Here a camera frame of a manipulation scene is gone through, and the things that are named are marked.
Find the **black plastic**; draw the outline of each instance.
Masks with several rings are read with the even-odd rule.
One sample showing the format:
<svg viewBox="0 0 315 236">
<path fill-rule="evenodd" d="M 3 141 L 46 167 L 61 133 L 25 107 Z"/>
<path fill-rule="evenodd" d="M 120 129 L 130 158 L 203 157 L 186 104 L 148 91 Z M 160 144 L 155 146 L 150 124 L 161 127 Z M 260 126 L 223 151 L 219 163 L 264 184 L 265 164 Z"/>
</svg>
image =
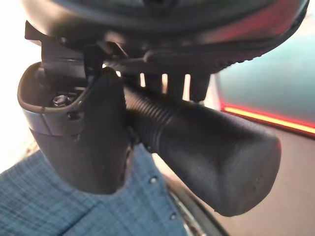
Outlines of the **black plastic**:
<svg viewBox="0 0 315 236">
<path fill-rule="evenodd" d="M 18 100 L 41 151 L 59 176 L 94 194 L 113 194 L 132 156 L 122 80 L 106 68 L 72 104 L 50 106 L 56 91 L 40 63 L 23 75 Z"/>
<path fill-rule="evenodd" d="M 242 214 L 270 192 L 279 139 L 245 119 L 125 87 L 129 122 L 203 201 L 224 216 Z"/>
</svg>

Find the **white light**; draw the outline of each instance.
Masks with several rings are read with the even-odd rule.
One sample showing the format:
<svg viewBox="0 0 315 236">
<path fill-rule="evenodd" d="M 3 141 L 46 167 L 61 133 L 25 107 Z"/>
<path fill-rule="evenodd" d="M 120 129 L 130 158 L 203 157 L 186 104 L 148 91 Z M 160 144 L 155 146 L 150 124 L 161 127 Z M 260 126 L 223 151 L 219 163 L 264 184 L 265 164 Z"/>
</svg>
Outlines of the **white light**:
<svg viewBox="0 0 315 236">
<path fill-rule="evenodd" d="M 162 93 L 167 93 L 168 75 L 162 74 Z"/>
<path fill-rule="evenodd" d="M 183 93 L 183 100 L 184 101 L 190 100 L 189 88 L 190 88 L 190 74 L 186 74 L 185 75 L 185 83 L 184 83 L 184 93 Z"/>
<path fill-rule="evenodd" d="M 144 73 L 140 74 L 140 86 L 143 87 L 143 88 L 146 86 L 146 80 L 145 80 L 145 77 L 144 77 Z"/>
</svg>

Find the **black plastic housing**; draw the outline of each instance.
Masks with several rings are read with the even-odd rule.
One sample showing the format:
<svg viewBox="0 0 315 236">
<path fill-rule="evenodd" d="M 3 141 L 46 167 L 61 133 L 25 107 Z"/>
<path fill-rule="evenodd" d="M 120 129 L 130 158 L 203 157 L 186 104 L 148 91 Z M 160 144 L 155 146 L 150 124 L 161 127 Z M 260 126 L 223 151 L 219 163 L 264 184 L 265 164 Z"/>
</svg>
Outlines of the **black plastic housing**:
<svg viewBox="0 0 315 236">
<path fill-rule="evenodd" d="M 122 80 L 106 68 L 70 105 L 52 107 L 59 92 L 41 63 L 29 67 L 19 84 L 18 100 L 41 151 L 76 189 L 115 193 L 125 183 L 132 157 Z"/>
</svg>

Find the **bolt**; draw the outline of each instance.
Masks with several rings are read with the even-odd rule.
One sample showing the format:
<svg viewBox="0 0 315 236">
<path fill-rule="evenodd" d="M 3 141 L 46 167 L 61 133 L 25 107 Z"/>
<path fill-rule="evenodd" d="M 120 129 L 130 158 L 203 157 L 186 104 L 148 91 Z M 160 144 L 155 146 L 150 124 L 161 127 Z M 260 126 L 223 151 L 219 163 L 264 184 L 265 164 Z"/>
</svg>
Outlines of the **bolt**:
<svg viewBox="0 0 315 236">
<path fill-rule="evenodd" d="M 55 107 L 65 107 L 68 102 L 68 97 L 66 95 L 59 95 L 54 98 L 53 103 Z"/>
</svg>

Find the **blue checkered shirt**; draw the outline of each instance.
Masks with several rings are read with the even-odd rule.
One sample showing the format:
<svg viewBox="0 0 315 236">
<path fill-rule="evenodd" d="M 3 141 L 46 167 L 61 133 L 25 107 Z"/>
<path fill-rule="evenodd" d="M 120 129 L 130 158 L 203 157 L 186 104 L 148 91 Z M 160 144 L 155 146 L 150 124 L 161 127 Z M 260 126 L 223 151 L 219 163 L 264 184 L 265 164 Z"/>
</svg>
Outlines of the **blue checkered shirt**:
<svg viewBox="0 0 315 236">
<path fill-rule="evenodd" d="M 153 177 L 158 181 L 150 183 Z M 11 235 L 183 236 L 186 231 L 151 155 L 140 145 L 131 177 L 111 196 L 71 188 L 40 151 L 2 173 L 0 236 Z"/>
</svg>

